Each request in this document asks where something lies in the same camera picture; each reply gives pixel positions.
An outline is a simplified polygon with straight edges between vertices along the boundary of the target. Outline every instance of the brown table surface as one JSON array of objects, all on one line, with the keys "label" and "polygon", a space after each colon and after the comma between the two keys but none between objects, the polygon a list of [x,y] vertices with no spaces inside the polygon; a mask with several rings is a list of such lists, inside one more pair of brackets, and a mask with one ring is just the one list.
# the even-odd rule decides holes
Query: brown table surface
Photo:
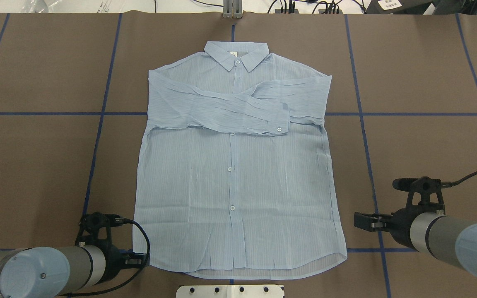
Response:
[{"label": "brown table surface", "polygon": [[[465,15],[0,14],[0,248],[72,245],[83,209],[132,217],[147,71],[208,40],[266,42],[333,75],[325,126],[348,260],[295,281],[147,268],[105,297],[232,282],[282,284],[288,298],[477,297],[468,273],[352,226],[355,211],[405,205],[392,179],[477,170],[477,17]],[[449,215],[477,221],[477,177],[443,195]],[[113,236],[131,247],[129,226]]]}]

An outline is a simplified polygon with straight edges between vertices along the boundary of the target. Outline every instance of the cable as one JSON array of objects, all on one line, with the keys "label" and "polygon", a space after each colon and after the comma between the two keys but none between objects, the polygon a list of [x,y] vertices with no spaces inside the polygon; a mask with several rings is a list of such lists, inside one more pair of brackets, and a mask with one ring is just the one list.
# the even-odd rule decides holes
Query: cable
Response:
[{"label": "cable", "polygon": [[275,2],[277,2],[277,0],[273,0],[272,4],[270,5],[270,8],[268,8],[268,12],[267,12],[267,13],[270,13],[271,8],[273,7],[273,4],[275,4]]},{"label": "cable", "polygon": [[462,183],[463,181],[465,181],[465,180],[467,180],[467,179],[469,179],[469,178],[471,178],[471,177],[474,177],[474,176],[476,176],[476,175],[477,175],[477,171],[475,171],[475,172],[472,173],[472,174],[468,174],[467,176],[465,176],[465,177],[459,179],[458,181],[454,181],[454,182],[443,182],[443,183],[441,183],[441,188],[450,188],[450,187],[456,186],[456,185]]},{"label": "cable", "polygon": [[316,3],[316,6],[314,6],[314,9],[313,9],[312,13],[314,13],[316,11],[316,8],[318,8],[318,5],[320,5],[322,3],[325,4],[325,10],[327,10],[327,8],[329,8],[329,3],[327,3],[326,1],[320,1],[320,2]]},{"label": "cable", "polygon": [[218,6],[218,7],[224,7],[223,5],[220,5],[220,4],[211,4],[211,3],[205,3],[205,2],[201,2],[201,1],[198,1],[198,0],[192,0],[194,2],[198,2],[198,3],[201,3],[201,4],[205,4],[205,5],[208,5],[208,6]]},{"label": "cable", "polygon": [[[147,264],[148,259],[150,258],[150,240],[148,239],[148,236],[146,235],[146,232],[143,230],[143,228],[140,226],[140,224],[138,224],[137,222],[135,222],[131,219],[125,219],[124,222],[129,223],[129,224],[133,224],[134,226],[136,226],[140,230],[141,234],[144,236],[145,241],[146,241],[146,257],[145,257],[145,261],[144,261],[143,264]],[[134,280],[136,278],[136,276],[138,276],[139,273],[141,273],[141,271],[143,269],[144,269],[144,267],[139,268],[136,271],[136,273],[134,273],[134,275],[132,275],[132,277],[127,279],[127,281],[125,281],[124,283],[121,283],[118,286],[111,287],[111,288],[106,289],[106,290],[97,291],[97,292],[89,292],[89,293],[70,293],[70,294],[64,294],[64,295],[60,295],[60,296],[82,297],[82,296],[95,296],[95,295],[106,294],[108,292],[112,292],[112,291],[115,291],[115,290],[117,290],[121,287],[126,286],[130,281]]]},{"label": "cable", "polygon": [[336,10],[336,3],[334,2],[334,0],[332,0],[332,2],[330,3],[329,5],[329,8],[326,9],[323,13],[334,13],[334,11]]},{"label": "cable", "polygon": [[474,11],[474,9],[476,8],[476,5],[477,5],[477,0],[472,0],[469,15],[476,15],[476,12]]},{"label": "cable", "polygon": [[340,4],[343,0],[339,0],[338,2],[336,2],[336,6],[337,6],[337,11],[335,13],[340,13],[340,6],[338,4]]},{"label": "cable", "polygon": [[362,4],[360,4],[360,2],[356,1],[356,0],[352,0],[353,2],[355,2],[356,4],[358,4],[358,6],[360,6],[360,9],[362,10],[362,12],[365,14],[366,13],[366,6],[364,5],[364,0],[362,0]]}]

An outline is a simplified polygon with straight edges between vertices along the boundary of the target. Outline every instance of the shirt sleeve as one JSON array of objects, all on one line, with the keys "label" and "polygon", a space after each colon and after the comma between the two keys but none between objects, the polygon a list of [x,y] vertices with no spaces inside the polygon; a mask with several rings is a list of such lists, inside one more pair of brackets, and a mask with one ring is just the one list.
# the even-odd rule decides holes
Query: shirt sleeve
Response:
[{"label": "shirt sleeve", "polygon": [[289,109],[283,100],[204,91],[152,70],[148,72],[148,88],[147,130],[203,126],[217,132],[253,135],[288,132]]},{"label": "shirt sleeve", "polygon": [[332,76],[268,81],[257,85],[252,96],[270,100],[280,98],[288,105],[290,122],[322,125]]}]

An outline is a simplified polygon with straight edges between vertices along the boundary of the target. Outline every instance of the metal bracket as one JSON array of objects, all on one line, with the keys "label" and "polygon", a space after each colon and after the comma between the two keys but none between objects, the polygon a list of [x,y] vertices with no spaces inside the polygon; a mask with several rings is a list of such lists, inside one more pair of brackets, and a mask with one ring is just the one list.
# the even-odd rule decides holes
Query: metal bracket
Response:
[{"label": "metal bracket", "polygon": [[224,19],[242,19],[242,0],[224,0]]},{"label": "metal bracket", "polygon": [[181,286],[176,298],[284,298],[283,285]]}]

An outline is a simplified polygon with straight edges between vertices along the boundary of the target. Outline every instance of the button-up shirt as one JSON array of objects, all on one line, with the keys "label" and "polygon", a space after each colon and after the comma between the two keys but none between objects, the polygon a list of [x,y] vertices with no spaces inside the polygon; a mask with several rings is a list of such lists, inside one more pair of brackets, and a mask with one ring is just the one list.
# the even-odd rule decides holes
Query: button-up shirt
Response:
[{"label": "button-up shirt", "polygon": [[331,76],[265,43],[210,41],[148,81],[134,217],[151,265],[299,279],[346,260],[324,128]]}]

